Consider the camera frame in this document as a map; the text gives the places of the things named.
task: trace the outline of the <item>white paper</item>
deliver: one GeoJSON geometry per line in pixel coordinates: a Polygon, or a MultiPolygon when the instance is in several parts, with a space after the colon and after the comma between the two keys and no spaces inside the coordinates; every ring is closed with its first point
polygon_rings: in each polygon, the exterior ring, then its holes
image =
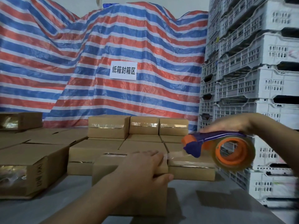
{"type": "Polygon", "coordinates": [[[135,80],[137,76],[137,62],[111,61],[111,79],[135,80]]]}

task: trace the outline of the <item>wall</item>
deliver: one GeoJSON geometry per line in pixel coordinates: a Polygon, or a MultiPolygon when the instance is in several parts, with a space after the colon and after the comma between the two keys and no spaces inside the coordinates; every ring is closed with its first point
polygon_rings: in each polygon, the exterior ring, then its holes
{"type": "MultiPolygon", "coordinates": [[[[53,0],[79,17],[97,9],[96,0],[53,0]]],[[[175,18],[193,10],[208,11],[209,0],[101,0],[102,3],[148,1],[164,6],[175,18]]]]}

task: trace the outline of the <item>striped tarp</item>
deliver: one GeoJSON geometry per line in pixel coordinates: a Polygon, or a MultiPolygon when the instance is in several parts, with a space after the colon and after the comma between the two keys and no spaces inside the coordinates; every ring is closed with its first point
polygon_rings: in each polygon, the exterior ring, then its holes
{"type": "Polygon", "coordinates": [[[0,111],[41,111],[45,127],[89,116],[187,118],[197,128],[207,12],[176,20],[146,2],[78,18],[51,0],[0,0],[0,111]],[[109,78],[138,63],[137,81],[109,78]]]}

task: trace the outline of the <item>person's left hand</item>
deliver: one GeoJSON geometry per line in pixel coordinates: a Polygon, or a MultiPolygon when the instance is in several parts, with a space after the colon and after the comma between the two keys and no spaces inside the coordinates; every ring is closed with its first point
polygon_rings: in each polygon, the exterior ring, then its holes
{"type": "Polygon", "coordinates": [[[162,159],[163,154],[158,151],[129,154],[110,177],[131,197],[144,197],[150,191],[173,180],[172,174],[153,177],[162,159]]]}

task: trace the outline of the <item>table surface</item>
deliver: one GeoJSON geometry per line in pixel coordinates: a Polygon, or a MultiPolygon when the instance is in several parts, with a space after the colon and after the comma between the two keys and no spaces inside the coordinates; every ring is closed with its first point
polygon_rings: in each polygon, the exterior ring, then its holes
{"type": "MultiPolygon", "coordinates": [[[[0,201],[1,224],[38,224],[91,187],[90,176],[66,176],[31,201],[0,201]]],[[[274,214],[225,175],[215,182],[174,180],[168,185],[167,217],[109,216],[104,224],[295,224],[296,210],[274,214]]]]}

